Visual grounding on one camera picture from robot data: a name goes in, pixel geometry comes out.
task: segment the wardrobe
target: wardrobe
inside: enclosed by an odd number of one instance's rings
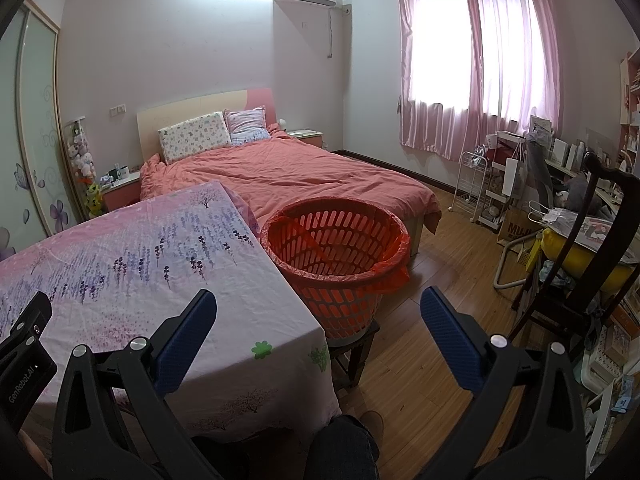
[[[57,42],[28,4],[0,39],[0,260],[81,218],[60,135]]]

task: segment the pillow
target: pillow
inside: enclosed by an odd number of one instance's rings
[[[242,110],[240,112],[232,112],[225,110],[226,127],[229,130],[231,139],[234,135],[245,133],[249,130],[267,129],[265,121],[266,108],[260,106],[254,110]]]
[[[158,130],[162,154],[167,164],[190,155],[231,146],[222,112],[203,115]]]
[[[231,143],[234,146],[242,146],[248,142],[254,142],[256,140],[268,139],[270,137],[267,130],[264,128],[253,128],[240,134],[231,135]]]

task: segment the pink curtain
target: pink curtain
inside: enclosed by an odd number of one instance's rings
[[[561,116],[551,0],[399,0],[400,142],[458,160],[531,114]]]

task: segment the laundry basket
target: laundry basket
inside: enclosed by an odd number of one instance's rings
[[[382,295],[409,280],[404,224],[363,200],[320,197],[288,205],[267,220],[260,242],[331,347],[361,338]]]

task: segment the wire rack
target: wire rack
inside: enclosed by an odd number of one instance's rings
[[[479,202],[488,184],[488,162],[484,156],[463,152],[456,191],[449,211],[460,209],[470,214],[469,221],[475,222],[479,215]]]

